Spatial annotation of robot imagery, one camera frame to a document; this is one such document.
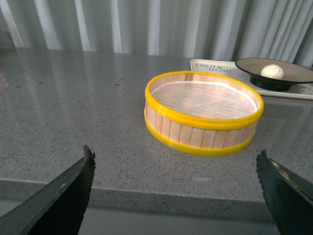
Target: white bun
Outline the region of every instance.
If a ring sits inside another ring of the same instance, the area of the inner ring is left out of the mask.
[[[284,76],[284,71],[278,65],[268,65],[262,69],[261,76],[274,79],[282,79]]]

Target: countertop edge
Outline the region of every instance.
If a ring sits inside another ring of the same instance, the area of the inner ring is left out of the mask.
[[[47,183],[0,180],[0,199],[26,200]],[[92,188],[90,206],[273,222],[265,203],[155,192]]]

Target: black plate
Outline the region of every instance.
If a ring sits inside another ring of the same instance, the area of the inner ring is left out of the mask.
[[[237,60],[235,64],[250,75],[250,82],[253,85],[270,91],[284,92],[288,91],[292,85],[313,82],[312,70],[280,60],[244,58]],[[272,64],[283,69],[284,76],[282,79],[261,76],[262,69]]]

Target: white tray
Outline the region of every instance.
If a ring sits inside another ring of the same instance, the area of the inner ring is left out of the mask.
[[[237,68],[235,62],[194,59],[190,61],[190,66],[191,71],[211,72],[241,81],[252,87],[260,95],[313,100],[313,83],[293,85],[286,92],[273,92],[253,85],[250,82],[250,76]]]

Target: bamboo steamer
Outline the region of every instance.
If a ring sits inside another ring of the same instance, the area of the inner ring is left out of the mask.
[[[163,84],[182,81],[228,84],[249,96],[256,111],[235,119],[201,118],[170,109],[151,95]],[[170,72],[153,78],[146,87],[145,98],[145,124],[151,134],[169,147],[202,156],[222,156],[244,149],[251,142],[264,109],[261,96],[246,84],[198,71]]]

